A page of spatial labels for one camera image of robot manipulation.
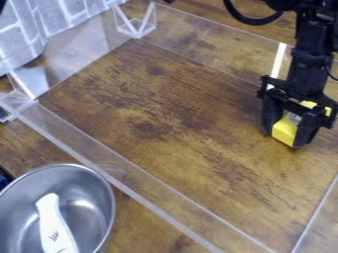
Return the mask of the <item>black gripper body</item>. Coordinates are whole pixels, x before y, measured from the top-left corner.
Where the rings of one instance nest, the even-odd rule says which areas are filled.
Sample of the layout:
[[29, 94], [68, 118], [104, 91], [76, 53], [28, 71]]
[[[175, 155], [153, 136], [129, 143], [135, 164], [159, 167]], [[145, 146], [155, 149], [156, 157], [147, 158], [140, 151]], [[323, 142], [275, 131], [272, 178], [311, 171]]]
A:
[[264, 97], [269, 95], [282, 102], [311, 101], [323, 107], [330, 107], [332, 109], [331, 122], [334, 127], [338, 103], [323, 92], [331, 63], [331, 53], [315, 55], [294, 48], [286, 80], [268, 75], [263, 76], [257, 97], [264, 101]]

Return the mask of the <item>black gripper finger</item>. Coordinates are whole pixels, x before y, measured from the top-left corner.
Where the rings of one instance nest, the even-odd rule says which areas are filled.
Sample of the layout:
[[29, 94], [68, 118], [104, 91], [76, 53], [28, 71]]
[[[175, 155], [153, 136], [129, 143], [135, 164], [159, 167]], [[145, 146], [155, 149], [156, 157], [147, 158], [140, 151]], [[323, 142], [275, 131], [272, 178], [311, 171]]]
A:
[[263, 101], [261, 114], [261, 127], [265, 134], [272, 134], [273, 125], [282, 118], [282, 112], [282, 101], [267, 95]]
[[312, 141], [320, 127], [320, 115], [314, 112], [306, 112], [296, 126], [292, 147], [300, 148], [308, 144]]

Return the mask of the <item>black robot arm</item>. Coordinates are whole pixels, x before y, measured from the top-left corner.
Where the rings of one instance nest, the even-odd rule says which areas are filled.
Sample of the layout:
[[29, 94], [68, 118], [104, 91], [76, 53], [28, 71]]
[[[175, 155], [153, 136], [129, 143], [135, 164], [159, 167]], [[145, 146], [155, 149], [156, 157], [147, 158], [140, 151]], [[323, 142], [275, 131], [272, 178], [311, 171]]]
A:
[[261, 77], [261, 127], [300, 148], [323, 127], [334, 128], [338, 117], [338, 102], [324, 94], [338, 51], [338, 0], [288, 0], [271, 6], [295, 13], [295, 46], [286, 79]]

